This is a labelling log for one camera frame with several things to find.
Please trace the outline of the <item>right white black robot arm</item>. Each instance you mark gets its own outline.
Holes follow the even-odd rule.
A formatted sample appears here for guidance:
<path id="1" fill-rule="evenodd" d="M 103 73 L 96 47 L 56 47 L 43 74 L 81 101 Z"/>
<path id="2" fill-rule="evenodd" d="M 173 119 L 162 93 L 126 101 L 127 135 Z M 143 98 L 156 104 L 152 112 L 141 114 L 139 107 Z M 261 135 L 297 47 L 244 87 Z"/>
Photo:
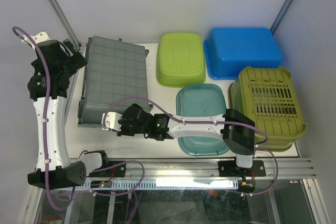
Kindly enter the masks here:
<path id="1" fill-rule="evenodd" d="M 150 114 L 133 104 L 110 123 L 118 135 L 144 135 L 163 141 L 180 137 L 208 137 L 224 142 L 236 154 L 235 171 L 247 175 L 254 168 L 255 122 L 235 109 L 206 117 L 182 117 L 168 113 Z"/>

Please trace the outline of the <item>left aluminium frame post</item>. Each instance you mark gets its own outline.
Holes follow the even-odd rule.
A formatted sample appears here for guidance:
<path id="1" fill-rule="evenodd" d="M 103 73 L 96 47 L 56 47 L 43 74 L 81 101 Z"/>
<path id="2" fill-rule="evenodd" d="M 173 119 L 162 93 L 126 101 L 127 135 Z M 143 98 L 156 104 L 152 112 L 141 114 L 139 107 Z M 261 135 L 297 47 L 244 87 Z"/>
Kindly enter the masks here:
<path id="1" fill-rule="evenodd" d="M 56 14 L 59 22 L 61 23 L 62 27 L 64 28 L 66 34 L 70 41 L 78 48 L 81 46 L 81 42 L 79 41 L 78 37 L 76 36 L 70 22 L 68 21 L 65 13 L 63 12 L 60 4 L 57 0 L 47 0 L 53 9 L 54 13 Z"/>

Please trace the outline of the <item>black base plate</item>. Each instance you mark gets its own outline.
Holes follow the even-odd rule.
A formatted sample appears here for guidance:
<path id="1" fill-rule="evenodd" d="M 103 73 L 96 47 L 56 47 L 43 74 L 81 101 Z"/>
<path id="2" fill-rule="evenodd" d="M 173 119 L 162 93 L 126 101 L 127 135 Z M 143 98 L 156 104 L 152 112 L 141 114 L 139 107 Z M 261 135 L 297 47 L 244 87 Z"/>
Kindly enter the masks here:
<path id="1" fill-rule="evenodd" d="M 236 165 L 235 160 L 225 160 L 218 162 L 220 177 L 265 177 L 266 170 L 263 161 L 253 160 L 251 168 L 241 168 Z"/>
<path id="2" fill-rule="evenodd" d="M 115 165 L 117 165 L 121 162 L 122 161 L 109 160 L 107 164 L 103 165 L 103 168 L 110 167 L 110 166 L 115 166 Z M 124 178 L 126 170 L 127 170 L 126 164 L 123 164 L 123 165 L 120 165 L 120 166 L 116 166 L 114 168 L 109 168 L 109 169 L 104 170 L 104 171 L 90 173 L 89 177 L 91 177 L 91 178 L 98 178 L 98 177 L 101 177 L 101 178 L 103 178 L 103 177 Z"/>

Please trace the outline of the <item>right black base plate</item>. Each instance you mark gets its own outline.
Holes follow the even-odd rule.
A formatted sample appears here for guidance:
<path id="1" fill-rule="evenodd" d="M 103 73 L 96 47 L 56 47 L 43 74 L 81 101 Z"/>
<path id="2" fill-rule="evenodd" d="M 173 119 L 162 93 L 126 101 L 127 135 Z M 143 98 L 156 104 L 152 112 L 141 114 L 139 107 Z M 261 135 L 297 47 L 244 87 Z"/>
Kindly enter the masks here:
<path id="1" fill-rule="evenodd" d="M 235 160 L 225 160 L 218 162 L 220 177 L 265 177 L 266 170 L 263 161 L 253 160 L 251 168 L 241 168 L 236 165 Z"/>

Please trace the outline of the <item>teal translucent tub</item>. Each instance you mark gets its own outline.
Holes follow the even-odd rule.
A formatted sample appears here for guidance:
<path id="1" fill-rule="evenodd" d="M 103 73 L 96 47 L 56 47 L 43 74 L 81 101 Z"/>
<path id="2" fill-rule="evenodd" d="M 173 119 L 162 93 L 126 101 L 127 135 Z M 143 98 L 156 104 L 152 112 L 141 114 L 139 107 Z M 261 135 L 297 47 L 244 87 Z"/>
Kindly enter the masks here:
<path id="1" fill-rule="evenodd" d="M 225 97 L 215 84 L 192 84 L 176 96 L 176 114 L 180 116 L 204 117 L 225 112 Z M 180 137 L 178 142 L 185 153 L 194 156 L 221 155 L 229 150 L 224 141 L 209 137 Z"/>

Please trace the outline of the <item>aluminium mounting rail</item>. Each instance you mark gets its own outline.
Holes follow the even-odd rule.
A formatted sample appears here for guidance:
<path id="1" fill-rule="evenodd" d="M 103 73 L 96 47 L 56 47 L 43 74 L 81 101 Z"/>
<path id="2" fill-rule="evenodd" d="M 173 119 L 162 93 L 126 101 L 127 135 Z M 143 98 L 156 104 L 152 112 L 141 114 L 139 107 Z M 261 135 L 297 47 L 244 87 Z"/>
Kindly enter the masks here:
<path id="1" fill-rule="evenodd" d="M 93 170 L 100 172 L 109 168 L 114 168 L 126 164 L 125 177 L 123 179 L 144 179 L 157 178 L 194 178 L 194 179 L 242 179 L 244 177 L 220 177 L 218 171 L 218 162 L 233 160 L 232 158 L 191 158 L 191 159 L 141 159 L 139 161 L 122 161 L 121 163 L 106 168 Z M 264 163 L 265 177 L 245 177 L 249 179 L 274 178 L 284 180 L 314 179 L 316 173 L 312 167 L 312 162 L 307 158 L 298 157 L 260 157 L 254 160 L 261 160 Z"/>

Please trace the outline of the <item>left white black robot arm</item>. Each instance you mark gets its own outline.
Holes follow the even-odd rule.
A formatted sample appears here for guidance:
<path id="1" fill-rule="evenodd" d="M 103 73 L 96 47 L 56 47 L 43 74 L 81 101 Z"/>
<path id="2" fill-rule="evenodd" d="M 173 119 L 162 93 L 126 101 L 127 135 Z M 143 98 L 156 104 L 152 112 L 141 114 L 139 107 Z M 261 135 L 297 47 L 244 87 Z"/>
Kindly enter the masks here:
<path id="1" fill-rule="evenodd" d="M 104 176 L 110 170 L 105 151 L 87 152 L 72 162 L 66 147 L 67 89 L 70 77 L 87 61 L 69 40 L 46 40 L 38 47 L 50 76 L 46 76 L 40 58 L 32 62 L 35 71 L 27 86 L 37 116 L 39 151 L 36 168 L 27 180 L 30 185 L 51 190 L 82 186 L 93 171 Z"/>

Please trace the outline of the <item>lime green shallow tub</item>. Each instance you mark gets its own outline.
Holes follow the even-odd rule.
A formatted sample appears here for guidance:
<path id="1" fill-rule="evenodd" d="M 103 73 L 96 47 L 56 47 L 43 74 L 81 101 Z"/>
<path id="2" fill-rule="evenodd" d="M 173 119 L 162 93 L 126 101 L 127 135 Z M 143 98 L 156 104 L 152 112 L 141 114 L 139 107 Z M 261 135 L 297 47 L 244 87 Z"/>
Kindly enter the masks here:
<path id="1" fill-rule="evenodd" d="M 206 80 L 205 55 L 196 33 L 167 33 L 161 37 L 156 57 L 156 79 L 165 87 L 183 88 Z"/>

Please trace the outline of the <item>blue plastic tub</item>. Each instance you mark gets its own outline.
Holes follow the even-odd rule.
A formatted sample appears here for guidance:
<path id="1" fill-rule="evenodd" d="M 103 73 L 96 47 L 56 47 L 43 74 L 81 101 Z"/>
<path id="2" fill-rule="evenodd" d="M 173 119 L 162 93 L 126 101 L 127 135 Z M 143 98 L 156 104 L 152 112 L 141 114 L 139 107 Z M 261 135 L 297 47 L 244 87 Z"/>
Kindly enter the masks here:
<path id="1" fill-rule="evenodd" d="M 207 72 L 217 80 L 236 79 L 246 67 L 278 68 L 282 54 L 268 28 L 217 27 L 203 42 Z"/>

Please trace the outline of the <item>grey tray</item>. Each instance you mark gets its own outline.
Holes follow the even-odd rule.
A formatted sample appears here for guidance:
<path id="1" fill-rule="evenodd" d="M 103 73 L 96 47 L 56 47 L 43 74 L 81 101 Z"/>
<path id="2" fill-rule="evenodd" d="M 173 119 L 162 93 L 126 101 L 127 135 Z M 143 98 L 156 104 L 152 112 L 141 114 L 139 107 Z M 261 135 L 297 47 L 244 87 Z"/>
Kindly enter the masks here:
<path id="1" fill-rule="evenodd" d="M 79 127 L 101 127 L 102 115 L 119 99 L 125 101 L 113 107 L 122 114 L 131 104 L 150 112 L 146 101 L 148 84 L 146 57 L 149 51 L 140 45 L 99 36 L 88 39 L 82 94 L 78 105 Z"/>

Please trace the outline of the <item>olive green slotted basket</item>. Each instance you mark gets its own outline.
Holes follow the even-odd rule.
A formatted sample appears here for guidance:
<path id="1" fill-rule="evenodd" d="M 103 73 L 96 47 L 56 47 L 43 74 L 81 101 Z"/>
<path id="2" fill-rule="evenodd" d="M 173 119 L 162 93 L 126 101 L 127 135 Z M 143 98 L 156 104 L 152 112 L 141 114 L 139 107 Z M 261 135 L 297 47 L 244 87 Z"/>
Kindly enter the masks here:
<path id="1" fill-rule="evenodd" d="M 272 151 L 290 149 L 307 128 L 291 73 L 282 67 L 243 69 L 228 88 L 228 104 L 268 134 L 262 147 Z"/>

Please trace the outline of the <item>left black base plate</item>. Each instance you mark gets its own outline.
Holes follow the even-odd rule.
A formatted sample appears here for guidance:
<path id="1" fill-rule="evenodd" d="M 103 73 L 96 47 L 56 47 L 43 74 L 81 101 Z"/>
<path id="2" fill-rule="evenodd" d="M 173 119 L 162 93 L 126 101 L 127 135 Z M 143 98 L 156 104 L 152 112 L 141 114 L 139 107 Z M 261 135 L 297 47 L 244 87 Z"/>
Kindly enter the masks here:
<path id="1" fill-rule="evenodd" d="M 110 167 L 110 166 L 115 166 L 115 165 L 117 165 L 121 162 L 122 161 L 109 160 L 107 164 L 103 165 L 103 168 Z M 120 165 L 120 166 L 116 166 L 114 168 L 109 168 L 109 169 L 104 170 L 104 171 L 90 173 L 89 177 L 91 177 L 91 178 L 98 178 L 98 177 L 101 177 L 101 178 L 103 178 L 103 177 L 124 178 L 126 170 L 127 170 L 126 164 L 123 164 L 123 165 Z"/>

